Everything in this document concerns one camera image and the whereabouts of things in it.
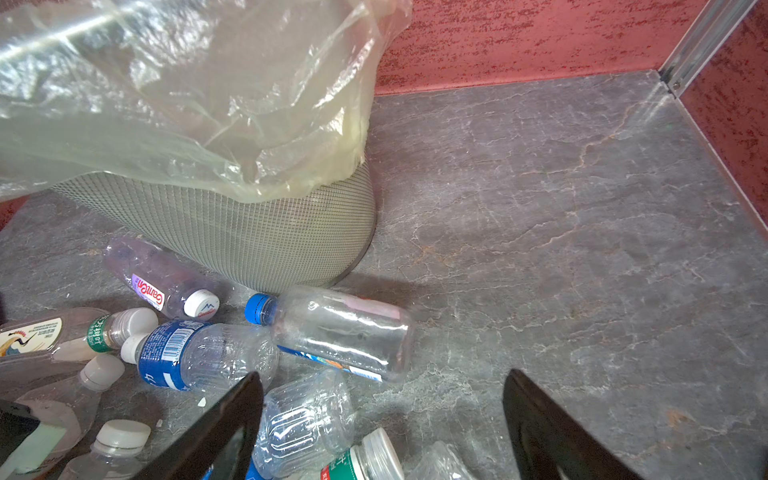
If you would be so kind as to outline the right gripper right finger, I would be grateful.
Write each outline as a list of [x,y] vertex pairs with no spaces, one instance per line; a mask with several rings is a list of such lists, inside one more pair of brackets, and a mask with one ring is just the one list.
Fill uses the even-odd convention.
[[503,409],[522,479],[637,479],[523,371],[505,379]]

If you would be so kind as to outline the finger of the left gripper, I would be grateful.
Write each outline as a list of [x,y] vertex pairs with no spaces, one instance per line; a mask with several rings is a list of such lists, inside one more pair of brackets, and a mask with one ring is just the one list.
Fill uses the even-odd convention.
[[3,464],[13,452],[40,425],[28,406],[2,400],[0,414],[0,463]]

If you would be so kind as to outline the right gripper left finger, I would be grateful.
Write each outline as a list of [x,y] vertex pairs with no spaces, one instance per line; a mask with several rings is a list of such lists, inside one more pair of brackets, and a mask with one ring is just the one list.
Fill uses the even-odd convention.
[[251,372],[232,387],[136,479],[244,479],[264,406],[260,376]]

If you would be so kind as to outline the yellow label white bottle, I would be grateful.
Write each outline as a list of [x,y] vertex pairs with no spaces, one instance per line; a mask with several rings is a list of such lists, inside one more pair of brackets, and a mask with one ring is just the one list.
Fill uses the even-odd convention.
[[119,358],[99,354],[77,375],[31,390],[13,401],[28,406],[40,425],[1,464],[1,477],[43,478],[88,433],[102,394],[124,371]]

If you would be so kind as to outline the red white label bottle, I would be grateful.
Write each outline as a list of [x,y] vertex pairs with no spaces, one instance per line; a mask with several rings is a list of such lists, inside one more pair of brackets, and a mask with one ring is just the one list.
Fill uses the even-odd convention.
[[150,434],[151,428],[138,421],[107,421],[90,452],[70,460],[58,479],[131,479],[143,468],[138,457]]

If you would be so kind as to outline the blue label crushed bottle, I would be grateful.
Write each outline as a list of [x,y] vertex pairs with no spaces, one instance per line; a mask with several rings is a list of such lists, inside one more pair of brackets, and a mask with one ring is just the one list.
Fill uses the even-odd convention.
[[352,446],[356,412],[344,376],[322,370],[269,391],[247,479],[319,469]]

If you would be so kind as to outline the green cap square bottle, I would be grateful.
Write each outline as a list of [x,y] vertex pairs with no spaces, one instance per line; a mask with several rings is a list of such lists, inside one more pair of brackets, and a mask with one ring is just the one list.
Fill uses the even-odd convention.
[[383,427],[371,431],[355,445],[338,443],[334,435],[320,434],[325,456],[313,460],[289,479],[399,479],[405,478],[396,449]]

